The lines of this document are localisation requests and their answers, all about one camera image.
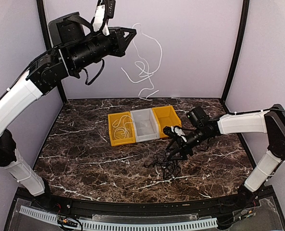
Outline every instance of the yellow container with white string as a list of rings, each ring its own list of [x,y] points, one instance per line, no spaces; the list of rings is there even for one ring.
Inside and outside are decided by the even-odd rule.
[[[112,146],[136,143],[135,130],[130,112],[109,114],[108,124]]]

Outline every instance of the coiled white string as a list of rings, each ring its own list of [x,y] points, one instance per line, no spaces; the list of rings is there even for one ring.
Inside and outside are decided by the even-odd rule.
[[[127,118],[127,117],[129,117],[129,118],[132,120],[132,122],[125,122],[125,118]],[[134,122],[134,120],[132,119],[132,117],[130,117],[130,116],[128,116],[128,115],[124,115],[124,116],[122,116],[119,120],[115,120],[115,121],[112,123],[112,127],[115,128],[114,134],[113,134],[114,138],[115,138],[116,140],[130,138],[130,132],[129,132],[130,129],[128,129],[128,128],[126,127],[126,124],[132,124],[133,122]],[[121,135],[123,135],[122,138],[116,136],[116,132],[118,132],[118,131],[123,131],[123,133],[121,133]]]
[[[140,26],[141,26],[140,23],[136,23],[136,24],[134,24],[134,25],[132,26],[132,28],[134,29],[134,27],[137,26],[137,25],[140,25]],[[151,81],[151,77],[159,70],[159,68],[160,68],[160,66],[161,66],[162,47],[161,47],[161,44],[160,44],[155,38],[152,38],[151,36],[144,34],[142,31],[141,31],[141,34],[144,35],[144,36],[146,36],[147,38],[149,38],[149,39],[151,39],[151,40],[156,41],[156,43],[157,43],[157,44],[159,45],[159,47],[160,47],[160,50],[161,50],[161,57],[160,57],[160,61],[159,61],[159,65],[158,65],[157,69],[156,69],[155,71],[153,71],[153,72],[149,72],[149,70],[150,70],[149,63],[147,62],[147,60],[146,60],[145,58],[142,58],[142,57],[140,56],[139,51],[138,51],[138,48],[137,48],[137,45],[136,45],[136,43],[135,43],[135,40],[133,40],[133,45],[134,45],[134,47],[135,47],[135,49],[136,49],[136,51],[137,51],[137,56],[142,60],[142,61],[136,61],[136,62],[135,62],[135,65],[136,65],[136,67],[138,67],[138,68],[141,70],[141,72],[140,72],[140,74],[139,74],[138,76],[139,76],[140,78],[143,78],[143,79],[138,80],[138,81],[133,81],[133,80],[130,78],[130,76],[128,75],[128,73],[127,73],[123,68],[121,68],[121,69],[124,71],[124,73],[126,74],[127,78],[128,78],[132,83],[137,84],[137,83],[140,83],[140,82],[145,81],[145,80],[147,80],[147,79],[150,81],[150,84],[152,85],[152,88],[143,88],[143,89],[139,92],[138,97],[139,97],[140,99],[142,99],[142,100],[152,101],[151,99],[148,99],[148,97],[150,97],[150,96],[154,95],[155,93],[159,92],[159,90],[156,90],[155,92],[151,93],[150,95],[148,95],[148,96],[145,97],[145,98],[141,97],[140,95],[141,95],[141,93],[142,93],[144,90],[154,90],[154,88],[155,88],[153,82]]]

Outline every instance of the white bin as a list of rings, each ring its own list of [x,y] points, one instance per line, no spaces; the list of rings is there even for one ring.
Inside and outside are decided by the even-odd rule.
[[[151,108],[131,111],[134,120],[136,142],[151,141],[160,138],[158,124]]]

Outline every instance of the white slotted strip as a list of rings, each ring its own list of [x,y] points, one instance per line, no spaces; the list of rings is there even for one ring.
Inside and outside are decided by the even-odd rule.
[[[58,225],[56,214],[40,211],[23,205],[21,206],[20,213],[52,225]],[[85,231],[196,231],[196,230],[205,230],[205,229],[218,227],[217,218],[181,222],[181,223],[148,224],[148,225],[114,224],[114,223],[103,223],[103,222],[81,220],[81,219],[79,221],[82,223],[83,230]]]

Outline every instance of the white wall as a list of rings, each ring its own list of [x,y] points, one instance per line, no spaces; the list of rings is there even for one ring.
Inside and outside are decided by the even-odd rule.
[[[36,1],[0,0],[0,96],[25,67],[45,51]],[[33,165],[40,147],[62,106],[54,90],[27,108],[9,127],[17,147]],[[18,184],[0,168],[0,231]]]
[[[79,11],[91,21],[97,1],[46,0],[48,21]],[[117,0],[109,26],[131,27],[141,23],[143,32],[163,47],[160,70],[152,77],[154,97],[221,97],[237,37],[242,0]],[[136,42],[150,69],[158,66],[160,50],[156,42],[138,33]],[[105,58],[106,67],[93,85],[82,78],[63,81],[69,99],[137,97],[145,81],[132,84],[121,67],[138,80],[136,50],[131,44],[123,58]],[[101,64],[87,69],[94,76]]]
[[[280,103],[285,108],[285,0],[250,1],[248,22],[235,79],[228,96],[231,111],[262,109]],[[245,139],[258,162],[267,135]],[[285,163],[271,179],[285,216]]]

